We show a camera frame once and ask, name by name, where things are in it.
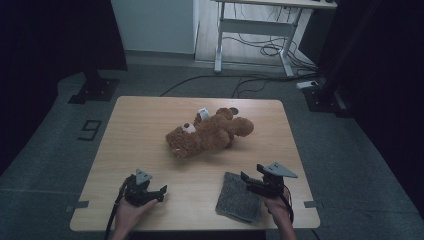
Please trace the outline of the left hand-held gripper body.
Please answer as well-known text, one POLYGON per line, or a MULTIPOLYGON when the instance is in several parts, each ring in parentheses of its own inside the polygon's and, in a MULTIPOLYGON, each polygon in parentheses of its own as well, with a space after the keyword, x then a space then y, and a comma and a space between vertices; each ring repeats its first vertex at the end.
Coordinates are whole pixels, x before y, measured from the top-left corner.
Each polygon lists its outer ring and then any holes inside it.
POLYGON ((148 191, 151 179, 150 174, 137 169, 135 174, 127 178, 124 190, 125 200, 133 206, 140 207, 156 199, 156 193, 148 191))

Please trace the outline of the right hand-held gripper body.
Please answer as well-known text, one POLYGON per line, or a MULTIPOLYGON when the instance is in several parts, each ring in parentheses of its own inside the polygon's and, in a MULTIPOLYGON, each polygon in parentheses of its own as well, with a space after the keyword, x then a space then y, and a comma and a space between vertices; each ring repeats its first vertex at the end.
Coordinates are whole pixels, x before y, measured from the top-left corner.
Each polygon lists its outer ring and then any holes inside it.
POLYGON ((284 178, 297 178, 298 175, 290 171, 282 164, 274 162, 264 166, 265 173, 262 174, 262 186, 252 186, 246 184, 247 190, 263 197, 277 197, 284 192, 284 178))

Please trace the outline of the grey fluffy cloth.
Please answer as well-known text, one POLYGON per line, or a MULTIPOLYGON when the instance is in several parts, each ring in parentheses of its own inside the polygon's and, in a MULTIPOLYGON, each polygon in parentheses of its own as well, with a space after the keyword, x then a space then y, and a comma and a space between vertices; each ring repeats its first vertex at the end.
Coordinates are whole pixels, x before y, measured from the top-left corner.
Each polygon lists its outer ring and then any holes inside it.
POLYGON ((260 197, 246 189, 239 175, 225 172, 215 211, 244 223, 255 223, 260 210, 260 197))

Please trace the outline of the brown teddy bear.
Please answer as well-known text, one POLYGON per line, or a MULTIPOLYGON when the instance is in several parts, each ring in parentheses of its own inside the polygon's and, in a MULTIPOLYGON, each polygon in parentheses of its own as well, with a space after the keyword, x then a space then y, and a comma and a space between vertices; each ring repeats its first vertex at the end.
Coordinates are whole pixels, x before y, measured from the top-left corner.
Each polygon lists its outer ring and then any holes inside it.
POLYGON ((235 117, 232 108, 219 108, 213 116, 198 112, 192 123, 178 126, 165 140, 175 157, 190 158, 203 151, 230 148, 235 136, 246 137, 253 130, 253 122, 235 117))

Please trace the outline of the person's right hand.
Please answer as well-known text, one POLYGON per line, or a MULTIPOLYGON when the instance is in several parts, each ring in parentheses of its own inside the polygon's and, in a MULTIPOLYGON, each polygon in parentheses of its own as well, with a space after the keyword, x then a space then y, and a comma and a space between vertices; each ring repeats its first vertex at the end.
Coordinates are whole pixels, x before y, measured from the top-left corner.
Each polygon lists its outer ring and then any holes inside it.
POLYGON ((263 202, 267 208, 268 213, 272 216, 276 225, 280 223, 290 223, 290 210, 285 200, 289 197, 289 194, 285 192, 283 194, 284 199, 280 196, 276 198, 264 198, 263 202))

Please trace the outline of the person's left hand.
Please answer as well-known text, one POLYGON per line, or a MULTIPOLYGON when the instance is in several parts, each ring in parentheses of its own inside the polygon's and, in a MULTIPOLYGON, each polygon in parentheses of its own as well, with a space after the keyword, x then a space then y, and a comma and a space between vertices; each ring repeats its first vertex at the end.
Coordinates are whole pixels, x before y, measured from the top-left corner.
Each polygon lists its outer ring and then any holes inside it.
POLYGON ((125 199, 122 199, 115 217, 115 229, 127 229, 131 231, 139 223, 141 218, 157 203, 158 201, 154 199, 143 206, 135 207, 125 199))

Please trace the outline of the black stand base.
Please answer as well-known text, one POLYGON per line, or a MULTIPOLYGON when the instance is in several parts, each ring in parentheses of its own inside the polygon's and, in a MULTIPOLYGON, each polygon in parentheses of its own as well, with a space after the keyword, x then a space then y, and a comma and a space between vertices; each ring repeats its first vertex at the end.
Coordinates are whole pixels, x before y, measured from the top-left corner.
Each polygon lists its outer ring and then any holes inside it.
POLYGON ((87 101, 109 102, 112 99, 119 79, 103 78, 96 69, 85 70, 83 74, 85 83, 80 91, 69 99, 69 104, 85 104, 87 101))
POLYGON ((327 91, 318 87, 302 90, 311 112, 333 113, 339 118, 351 118, 347 103, 338 90, 327 91))

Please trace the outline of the white power strip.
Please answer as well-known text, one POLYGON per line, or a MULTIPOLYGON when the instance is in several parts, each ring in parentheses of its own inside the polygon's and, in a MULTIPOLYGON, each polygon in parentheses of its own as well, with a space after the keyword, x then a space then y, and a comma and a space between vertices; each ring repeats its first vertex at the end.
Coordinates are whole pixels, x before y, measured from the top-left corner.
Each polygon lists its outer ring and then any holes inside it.
POLYGON ((296 84, 297 89, 305 89, 310 87, 318 87, 319 84, 317 81, 304 81, 296 84))

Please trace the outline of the dark curtain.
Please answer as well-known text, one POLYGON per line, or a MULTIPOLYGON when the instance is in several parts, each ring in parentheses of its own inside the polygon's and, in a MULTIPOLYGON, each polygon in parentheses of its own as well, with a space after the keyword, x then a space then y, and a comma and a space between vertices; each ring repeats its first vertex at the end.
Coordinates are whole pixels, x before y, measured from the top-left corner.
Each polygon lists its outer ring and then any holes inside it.
POLYGON ((319 67, 424 218, 424 0, 335 0, 319 67))
POLYGON ((127 69, 111 0, 0 0, 0 175, 88 69, 127 69))

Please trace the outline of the white desk frame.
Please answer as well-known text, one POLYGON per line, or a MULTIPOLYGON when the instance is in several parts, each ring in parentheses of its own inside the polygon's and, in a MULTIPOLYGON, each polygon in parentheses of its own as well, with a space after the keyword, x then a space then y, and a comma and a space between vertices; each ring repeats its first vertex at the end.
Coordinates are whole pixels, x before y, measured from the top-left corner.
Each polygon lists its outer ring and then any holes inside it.
POLYGON ((294 73, 288 56, 290 46, 293 42, 298 23, 304 9, 328 9, 335 10, 335 0, 213 0, 220 6, 218 17, 218 42, 215 49, 214 72, 222 71, 222 41, 224 33, 241 33, 261 36, 287 37, 283 49, 279 53, 285 74, 293 77, 294 73), (259 20, 241 20, 225 17, 225 6, 227 4, 248 4, 258 6, 294 7, 298 9, 292 22, 269 22, 259 20))

